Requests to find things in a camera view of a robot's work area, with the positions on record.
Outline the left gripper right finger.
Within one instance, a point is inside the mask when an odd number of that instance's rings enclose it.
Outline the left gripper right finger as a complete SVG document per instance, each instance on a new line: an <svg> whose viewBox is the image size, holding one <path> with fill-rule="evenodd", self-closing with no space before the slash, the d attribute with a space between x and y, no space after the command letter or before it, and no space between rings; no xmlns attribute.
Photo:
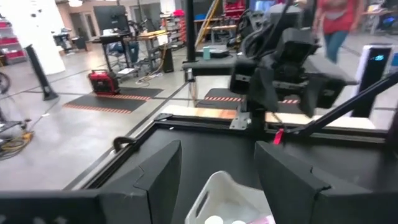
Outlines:
<svg viewBox="0 0 398 224"><path fill-rule="evenodd" d="M370 191L258 141L254 162L277 223L372 223Z"/></svg>

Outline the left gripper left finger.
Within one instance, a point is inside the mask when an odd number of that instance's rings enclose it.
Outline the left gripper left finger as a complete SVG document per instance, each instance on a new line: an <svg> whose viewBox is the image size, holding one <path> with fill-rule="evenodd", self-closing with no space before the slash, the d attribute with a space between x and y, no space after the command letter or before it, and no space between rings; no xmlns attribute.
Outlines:
<svg viewBox="0 0 398 224"><path fill-rule="evenodd" d="M133 170L101 188L108 224L168 224L180 183L182 147L174 140Z"/></svg>

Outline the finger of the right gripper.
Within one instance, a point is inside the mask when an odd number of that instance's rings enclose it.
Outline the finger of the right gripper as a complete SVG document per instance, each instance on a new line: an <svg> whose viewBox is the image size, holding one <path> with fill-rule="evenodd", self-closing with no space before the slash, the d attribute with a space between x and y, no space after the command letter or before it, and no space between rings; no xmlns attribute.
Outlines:
<svg viewBox="0 0 398 224"><path fill-rule="evenodd" d="M248 100L261 105L267 111L277 112L279 99L273 86L274 60L271 57L263 57L260 60L249 58L249 62L254 71L249 82Z"/></svg>
<svg viewBox="0 0 398 224"><path fill-rule="evenodd" d="M309 56L303 68L307 80L299 94L298 108L309 118L313 117L316 108L331 108L345 86L358 84L339 66L318 55Z"/></svg>

